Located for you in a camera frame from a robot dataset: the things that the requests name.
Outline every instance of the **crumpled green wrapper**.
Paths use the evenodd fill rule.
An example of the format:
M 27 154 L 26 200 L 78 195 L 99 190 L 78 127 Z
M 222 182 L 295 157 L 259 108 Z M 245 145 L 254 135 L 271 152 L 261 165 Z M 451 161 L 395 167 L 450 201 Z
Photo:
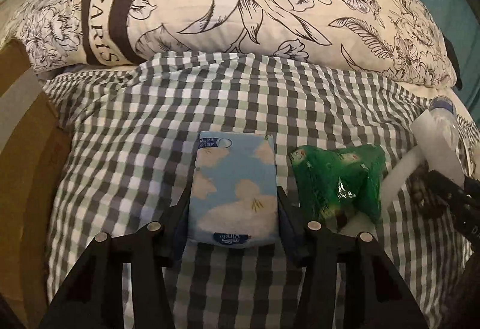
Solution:
M 308 220 L 328 222 L 352 207 L 376 224 L 385 153 L 375 145 L 323 150 L 305 145 L 289 154 L 298 196 Z

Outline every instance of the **water bottle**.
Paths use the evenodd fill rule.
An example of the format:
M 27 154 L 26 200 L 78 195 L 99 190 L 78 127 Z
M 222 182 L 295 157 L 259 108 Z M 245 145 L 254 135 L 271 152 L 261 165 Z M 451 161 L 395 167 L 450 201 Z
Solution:
M 453 102 L 446 96 L 437 96 L 428 107 L 438 129 L 442 132 L 450 149 L 455 151 L 458 146 L 457 110 Z

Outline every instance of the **checkered bedsheet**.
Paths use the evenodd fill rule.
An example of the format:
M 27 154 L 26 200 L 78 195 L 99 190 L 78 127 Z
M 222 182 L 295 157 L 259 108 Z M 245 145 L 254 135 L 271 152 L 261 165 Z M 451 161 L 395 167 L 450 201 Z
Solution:
M 428 103 L 374 73 L 234 53 L 161 53 L 131 72 L 59 76 L 45 91 L 74 132 L 51 216 L 50 299 L 95 234 L 135 232 L 178 200 L 199 131 L 273 135 L 277 183 L 295 201 L 291 148 L 376 144 L 390 170 L 413 147 L 408 127 Z M 474 124 L 459 123 L 476 143 Z M 398 197 L 378 238 L 434 328 L 470 251 L 450 215 L 423 220 L 405 185 Z M 164 275 L 179 329 L 291 328 L 302 284 L 280 243 L 246 250 L 188 243 Z M 128 266 L 123 289 L 131 328 Z

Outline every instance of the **silver screw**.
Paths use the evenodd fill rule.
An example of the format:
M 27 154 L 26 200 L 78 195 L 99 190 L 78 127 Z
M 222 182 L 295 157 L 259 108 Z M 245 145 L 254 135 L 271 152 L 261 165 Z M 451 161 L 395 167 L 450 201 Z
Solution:
M 107 238 L 109 237 L 109 235 L 105 232 L 100 232 L 98 233 L 96 236 L 95 236 L 95 241 L 97 241 L 98 243 L 102 243 L 104 242 Z
M 151 232 L 156 232 L 157 230 L 160 230 L 160 228 L 162 227 L 162 225 L 160 225 L 160 222 L 150 222 L 148 225 L 147 225 L 147 229 L 150 230 Z
M 360 234 L 360 239 L 366 243 L 371 243 L 374 240 L 374 237 L 370 233 L 363 232 Z
M 311 220 L 309 223 L 307 223 L 307 227 L 310 230 L 320 230 L 322 228 L 320 222 L 317 222 L 316 220 Z

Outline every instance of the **blue tissue package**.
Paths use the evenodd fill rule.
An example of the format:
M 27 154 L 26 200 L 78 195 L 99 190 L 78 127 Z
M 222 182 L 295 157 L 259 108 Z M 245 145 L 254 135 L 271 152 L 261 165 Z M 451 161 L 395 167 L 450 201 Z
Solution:
M 189 238 L 230 248 L 278 237 L 272 136 L 201 132 L 190 195 Z

